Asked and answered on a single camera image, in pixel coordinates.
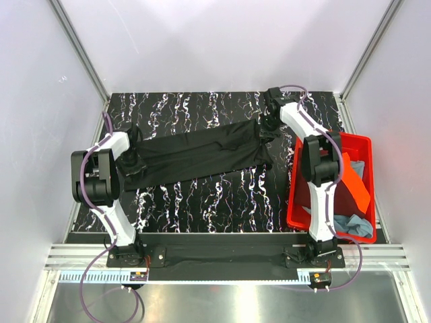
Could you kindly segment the black t shirt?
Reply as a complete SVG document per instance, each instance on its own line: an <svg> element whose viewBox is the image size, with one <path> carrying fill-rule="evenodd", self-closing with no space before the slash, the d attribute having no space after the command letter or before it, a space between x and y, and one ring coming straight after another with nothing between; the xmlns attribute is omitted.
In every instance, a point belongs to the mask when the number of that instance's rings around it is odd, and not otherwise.
<svg viewBox="0 0 431 323"><path fill-rule="evenodd" d="M136 144L144 169L124 175L124 189L204 178L253 166L271 167L273 160L255 119Z"/></svg>

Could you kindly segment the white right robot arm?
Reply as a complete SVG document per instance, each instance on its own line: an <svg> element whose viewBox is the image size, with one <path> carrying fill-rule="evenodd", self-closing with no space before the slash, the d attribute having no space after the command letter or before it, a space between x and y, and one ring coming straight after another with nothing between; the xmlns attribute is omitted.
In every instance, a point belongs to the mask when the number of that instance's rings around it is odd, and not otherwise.
<svg viewBox="0 0 431 323"><path fill-rule="evenodd" d="M302 142L300 169L310 193L310 227L303 258L312 266L322 266L337 251L334 226L334 200L337 184L344 173L341 135L330 132L304 109L308 97L305 87L298 101L286 98L281 87L264 92L266 110L261 126L266 135L276 132L281 124L289 126Z"/></svg>

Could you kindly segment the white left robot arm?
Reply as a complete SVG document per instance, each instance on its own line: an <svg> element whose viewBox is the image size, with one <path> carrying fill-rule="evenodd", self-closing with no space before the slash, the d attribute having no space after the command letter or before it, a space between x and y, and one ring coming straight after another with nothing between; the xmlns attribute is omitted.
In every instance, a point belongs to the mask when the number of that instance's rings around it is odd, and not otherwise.
<svg viewBox="0 0 431 323"><path fill-rule="evenodd" d="M122 176L137 175L146 165L137 154L142 132L136 125L105 137L92 148L71 154L71 191L76 202L85 205L102 222L111 240L109 256L139 266L145 250L119 200Z"/></svg>

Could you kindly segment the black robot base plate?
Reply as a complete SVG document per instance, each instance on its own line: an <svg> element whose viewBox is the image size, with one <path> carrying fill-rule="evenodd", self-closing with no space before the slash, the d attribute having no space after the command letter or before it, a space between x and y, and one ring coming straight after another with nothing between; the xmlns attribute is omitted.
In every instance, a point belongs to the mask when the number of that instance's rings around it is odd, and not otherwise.
<svg viewBox="0 0 431 323"><path fill-rule="evenodd" d="M299 269L345 268L341 249L315 256L308 234L140 234L151 281L287 281Z"/></svg>

